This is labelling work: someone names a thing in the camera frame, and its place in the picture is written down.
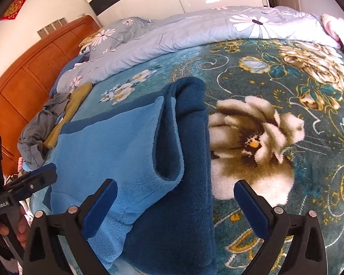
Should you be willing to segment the person's left hand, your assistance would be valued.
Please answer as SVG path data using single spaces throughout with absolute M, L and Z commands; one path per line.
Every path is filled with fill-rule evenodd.
M 28 235 L 30 226 L 25 218 L 26 212 L 24 208 L 20 207 L 20 219 L 17 223 L 17 225 L 12 225 L 17 240 L 20 242 L 21 246 L 23 248 L 26 248 L 26 242 L 28 241 Z M 2 222 L 0 222 L 0 234 L 2 236 L 7 236 L 9 234 L 9 229 L 6 225 L 4 225 Z

